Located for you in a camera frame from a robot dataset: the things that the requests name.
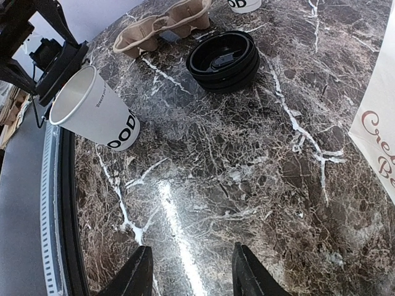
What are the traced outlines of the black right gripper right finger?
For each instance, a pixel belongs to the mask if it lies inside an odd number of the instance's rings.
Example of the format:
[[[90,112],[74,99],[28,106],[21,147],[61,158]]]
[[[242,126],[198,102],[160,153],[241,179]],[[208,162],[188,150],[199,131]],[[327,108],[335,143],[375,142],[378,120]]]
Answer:
[[[251,249],[240,242],[235,243],[231,265],[233,295],[291,295],[274,280]]]

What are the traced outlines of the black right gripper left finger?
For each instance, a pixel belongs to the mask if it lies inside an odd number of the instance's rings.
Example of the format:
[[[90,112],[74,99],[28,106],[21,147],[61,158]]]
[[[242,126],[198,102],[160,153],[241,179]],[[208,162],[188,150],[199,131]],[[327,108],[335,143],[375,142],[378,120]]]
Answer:
[[[139,246],[98,295],[152,295],[152,248]]]

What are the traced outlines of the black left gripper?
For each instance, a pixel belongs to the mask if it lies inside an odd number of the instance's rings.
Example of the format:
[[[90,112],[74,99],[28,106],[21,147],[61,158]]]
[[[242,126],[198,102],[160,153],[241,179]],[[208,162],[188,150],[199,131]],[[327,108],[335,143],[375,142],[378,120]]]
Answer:
[[[56,0],[38,0],[38,12],[55,31],[74,48],[81,47],[72,35],[63,8]],[[1,1],[1,76],[2,81],[37,94],[34,80],[11,57],[28,38],[34,26],[29,22],[35,13],[33,1]]]

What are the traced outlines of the single black cup lid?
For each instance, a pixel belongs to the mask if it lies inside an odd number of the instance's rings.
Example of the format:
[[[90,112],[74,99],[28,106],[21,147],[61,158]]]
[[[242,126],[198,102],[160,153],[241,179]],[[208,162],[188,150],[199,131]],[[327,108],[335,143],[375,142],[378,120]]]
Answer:
[[[87,52],[87,41],[73,46],[68,42],[60,45],[54,39],[41,40],[39,48],[31,54],[33,64],[43,71],[35,86],[40,105],[48,105],[64,84],[81,69]]]

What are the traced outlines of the white paper coffee cup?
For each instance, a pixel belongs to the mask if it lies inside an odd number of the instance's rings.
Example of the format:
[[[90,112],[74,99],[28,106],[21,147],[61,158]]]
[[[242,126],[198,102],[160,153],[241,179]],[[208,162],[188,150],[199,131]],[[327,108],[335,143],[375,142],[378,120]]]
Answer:
[[[76,72],[63,86],[49,121],[119,152],[131,147],[140,132],[136,115],[92,65]]]

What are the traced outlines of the brown cardboard cup carrier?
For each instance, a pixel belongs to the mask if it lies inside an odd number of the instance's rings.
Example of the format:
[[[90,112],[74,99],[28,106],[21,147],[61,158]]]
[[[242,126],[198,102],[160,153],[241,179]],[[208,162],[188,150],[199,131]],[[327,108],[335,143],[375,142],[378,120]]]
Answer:
[[[193,30],[205,30],[210,27],[208,10],[211,5],[210,0],[178,1],[161,15],[152,15],[128,25],[116,37],[112,50],[136,59],[142,51],[155,51],[157,36],[165,31],[186,38]]]

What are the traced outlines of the stack of black cup lids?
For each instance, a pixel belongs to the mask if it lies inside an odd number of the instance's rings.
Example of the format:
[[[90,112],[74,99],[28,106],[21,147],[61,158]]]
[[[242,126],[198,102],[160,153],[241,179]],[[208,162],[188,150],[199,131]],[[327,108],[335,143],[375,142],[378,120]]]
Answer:
[[[256,44],[249,33],[226,31],[197,45],[186,68],[198,85],[210,93],[232,93],[254,79],[260,66]]]

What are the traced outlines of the white paper takeout bag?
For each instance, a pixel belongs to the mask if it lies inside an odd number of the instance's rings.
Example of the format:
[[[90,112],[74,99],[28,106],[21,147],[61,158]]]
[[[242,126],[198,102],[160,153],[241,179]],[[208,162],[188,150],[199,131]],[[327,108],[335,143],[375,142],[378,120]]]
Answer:
[[[394,5],[349,136],[394,200]]]

